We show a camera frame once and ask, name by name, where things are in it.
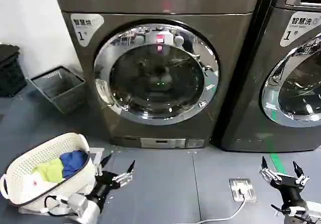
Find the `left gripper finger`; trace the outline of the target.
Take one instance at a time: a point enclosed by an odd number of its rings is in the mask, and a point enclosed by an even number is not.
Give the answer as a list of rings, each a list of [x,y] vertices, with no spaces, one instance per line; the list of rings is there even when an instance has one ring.
[[[128,170],[125,173],[119,174],[112,178],[112,187],[123,187],[132,180],[132,174],[134,170],[135,160],[131,163]]]
[[[105,165],[110,160],[112,154],[107,155],[106,157],[102,158],[101,154],[96,154],[94,158],[94,166],[96,168],[95,176],[102,176],[103,175],[103,169]]]

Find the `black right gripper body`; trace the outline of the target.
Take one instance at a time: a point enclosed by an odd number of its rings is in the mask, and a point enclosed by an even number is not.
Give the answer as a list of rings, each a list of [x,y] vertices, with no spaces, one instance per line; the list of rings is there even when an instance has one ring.
[[[300,195],[304,186],[296,181],[295,177],[284,175],[281,175],[279,179],[271,180],[271,186],[281,194],[283,205],[305,205]]]

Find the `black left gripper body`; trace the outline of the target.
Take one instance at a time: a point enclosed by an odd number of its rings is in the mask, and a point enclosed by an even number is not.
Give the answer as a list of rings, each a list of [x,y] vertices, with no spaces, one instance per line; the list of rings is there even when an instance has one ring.
[[[87,195],[87,199],[97,204],[98,207],[104,207],[109,192],[119,188],[119,183],[113,180],[116,176],[115,173],[102,171],[101,176],[96,176],[96,184]]]

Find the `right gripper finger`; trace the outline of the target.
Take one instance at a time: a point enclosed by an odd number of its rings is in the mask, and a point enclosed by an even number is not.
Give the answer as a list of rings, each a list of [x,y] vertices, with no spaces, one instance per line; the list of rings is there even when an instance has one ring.
[[[295,161],[293,161],[292,163],[293,163],[294,171],[298,177],[295,181],[296,184],[305,186],[306,183],[310,180],[310,177],[304,174],[303,169]]]
[[[261,169],[259,173],[261,177],[268,183],[271,183],[272,180],[274,181],[277,180],[277,177],[274,174],[274,172],[268,168],[268,165],[264,156],[262,156]]]

